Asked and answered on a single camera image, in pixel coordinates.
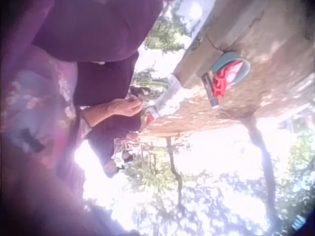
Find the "dark hair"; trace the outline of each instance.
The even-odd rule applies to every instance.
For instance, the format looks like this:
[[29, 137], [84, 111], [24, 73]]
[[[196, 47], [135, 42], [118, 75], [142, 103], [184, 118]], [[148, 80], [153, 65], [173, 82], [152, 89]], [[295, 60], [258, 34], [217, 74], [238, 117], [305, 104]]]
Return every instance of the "dark hair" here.
[[129, 155], [128, 158], [124, 159], [124, 162], [127, 163], [129, 161], [133, 161], [133, 154]]
[[112, 178], [112, 177], [114, 177], [120, 170], [124, 170], [125, 169], [125, 166], [121, 166], [121, 167], [118, 167], [114, 172], [112, 172], [112, 173], [106, 173], [105, 172], [105, 174], [106, 174], [106, 176], [108, 177], [108, 178]]

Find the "tree trunk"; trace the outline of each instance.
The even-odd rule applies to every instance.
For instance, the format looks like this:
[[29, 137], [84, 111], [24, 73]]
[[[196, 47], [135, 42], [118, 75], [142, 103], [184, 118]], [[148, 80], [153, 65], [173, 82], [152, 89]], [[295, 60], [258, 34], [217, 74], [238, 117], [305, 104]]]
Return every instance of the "tree trunk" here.
[[241, 119], [241, 123], [248, 129], [252, 143], [261, 151], [261, 165], [267, 187], [267, 215], [271, 224], [275, 225], [279, 221], [279, 217], [275, 208], [276, 182], [270, 154], [267, 150], [262, 134], [257, 128], [257, 121], [254, 115], [250, 115], [247, 118]]
[[183, 189], [183, 180], [182, 176], [176, 171], [175, 164], [174, 164], [174, 155], [173, 155], [173, 148], [172, 148], [172, 141], [170, 137], [166, 138], [167, 143], [167, 152], [169, 155], [170, 163], [171, 163], [171, 171], [175, 176], [175, 180], [178, 182], [178, 208], [183, 211], [185, 208], [182, 205], [182, 189]]

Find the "red cloth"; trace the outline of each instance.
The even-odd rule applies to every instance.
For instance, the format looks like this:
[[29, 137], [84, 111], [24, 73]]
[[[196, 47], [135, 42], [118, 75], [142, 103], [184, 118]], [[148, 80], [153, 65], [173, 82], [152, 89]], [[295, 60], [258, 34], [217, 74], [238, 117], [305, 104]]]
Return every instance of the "red cloth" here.
[[241, 60], [235, 60], [216, 72], [213, 77], [214, 96], [218, 97], [225, 95], [226, 86], [235, 79], [235, 76], [242, 65], [243, 62]]

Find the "green leaves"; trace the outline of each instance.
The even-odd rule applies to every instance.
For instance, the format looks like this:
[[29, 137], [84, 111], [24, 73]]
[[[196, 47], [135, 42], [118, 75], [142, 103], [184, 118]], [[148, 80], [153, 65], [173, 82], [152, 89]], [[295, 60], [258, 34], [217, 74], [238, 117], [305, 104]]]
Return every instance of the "green leaves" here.
[[173, 19], [160, 16], [145, 39], [147, 49], [160, 49], [163, 53], [177, 52], [184, 48], [183, 36], [189, 35], [186, 26], [176, 14]]

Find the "fingers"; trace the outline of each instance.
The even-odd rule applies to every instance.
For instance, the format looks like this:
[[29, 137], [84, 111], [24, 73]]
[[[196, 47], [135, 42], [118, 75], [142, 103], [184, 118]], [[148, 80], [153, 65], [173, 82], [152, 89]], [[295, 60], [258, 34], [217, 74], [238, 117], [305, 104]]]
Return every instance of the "fingers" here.
[[141, 109], [142, 109], [142, 103], [140, 103], [140, 105], [137, 106], [137, 107], [131, 108], [131, 110], [130, 110], [132, 112], [131, 116], [133, 116], [133, 115], [137, 114], [138, 112], [140, 112]]
[[134, 97], [135, 97], [135, 98], [132, 98], [132, 100], [129, 101], [129, 107], [130, 107], [131, 109], [137, 108], [137, 107], [139, 107], [139, 106], [142, 107], [142, 102], [140, 101], [140, 99], [137, 98], [136, 96], [134, 96]]

